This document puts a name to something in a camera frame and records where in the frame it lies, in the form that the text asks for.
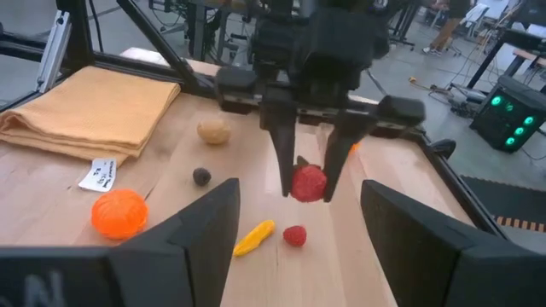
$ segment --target folded towel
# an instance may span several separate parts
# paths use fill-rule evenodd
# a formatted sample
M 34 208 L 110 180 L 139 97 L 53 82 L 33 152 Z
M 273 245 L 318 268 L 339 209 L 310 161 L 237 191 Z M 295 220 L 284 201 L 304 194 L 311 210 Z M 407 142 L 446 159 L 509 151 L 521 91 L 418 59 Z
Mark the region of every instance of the folded towel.
M 179 92 L 178 84 L 86 67 L 0 114 L 0 140 L 121 165 L 140 155 Z

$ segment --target orange toy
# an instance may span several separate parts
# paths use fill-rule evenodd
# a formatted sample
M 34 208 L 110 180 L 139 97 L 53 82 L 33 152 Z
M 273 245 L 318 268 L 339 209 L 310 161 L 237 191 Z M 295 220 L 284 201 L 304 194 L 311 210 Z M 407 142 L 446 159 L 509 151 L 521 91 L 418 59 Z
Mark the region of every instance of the orange toy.
M 359 142 L 352 144 L 351 151 L 349 151 L 349 154 L 355 153 L 358 150 L 359 147 L 360 147 Z
M 99 197 L 93 205 L 91 224 L 109 239 L 131 238 L 144 228 L 148 207 L 131 190 L 114 190 Z

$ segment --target white label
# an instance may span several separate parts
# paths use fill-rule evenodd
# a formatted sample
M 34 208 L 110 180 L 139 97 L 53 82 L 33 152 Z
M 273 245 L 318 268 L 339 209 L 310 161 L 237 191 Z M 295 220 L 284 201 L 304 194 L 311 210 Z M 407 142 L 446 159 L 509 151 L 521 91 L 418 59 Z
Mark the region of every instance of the white label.
M 91 169 L 78 185 L 93 191 L 108 192 L 116 178 L 116 159 L 94 159 Z

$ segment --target red strawberry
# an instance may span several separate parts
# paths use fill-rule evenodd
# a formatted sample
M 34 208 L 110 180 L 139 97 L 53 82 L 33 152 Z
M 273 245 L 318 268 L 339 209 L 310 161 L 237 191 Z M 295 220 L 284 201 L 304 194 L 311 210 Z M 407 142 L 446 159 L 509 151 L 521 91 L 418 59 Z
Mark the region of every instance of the red strawberry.
M 292 226 L 284 230 L 282 237 L 291 246 L 303 246 L 307 240 L 307 232 L 303 226 Z
M 317 165 L 296 166 L 292 179 L 292 196 L 301 202 L 320 200 L 326 187 L 326 176 Z

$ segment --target black equipment box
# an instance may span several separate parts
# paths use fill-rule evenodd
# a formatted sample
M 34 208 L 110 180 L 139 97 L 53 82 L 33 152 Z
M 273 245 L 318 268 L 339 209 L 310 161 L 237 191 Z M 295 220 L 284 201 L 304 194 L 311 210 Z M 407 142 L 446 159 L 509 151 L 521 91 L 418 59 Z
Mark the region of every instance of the black equipment box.
M 546 26 L 544 14 L 546 14 L 546 2 L 544 0 L 525 0 L 514 20 L 537 26 Z
M 542 54 L 546 52 L 546 43 L 544 39 L 516 29 L 506 29 L 502 35 L 504 43 L 509 43 L 519 49 L 524 49 L 529 52 Z
M 470 125 L 493 148 L 513 153 L 546 119 L 546 95 L 508 76 L 497 85 Z

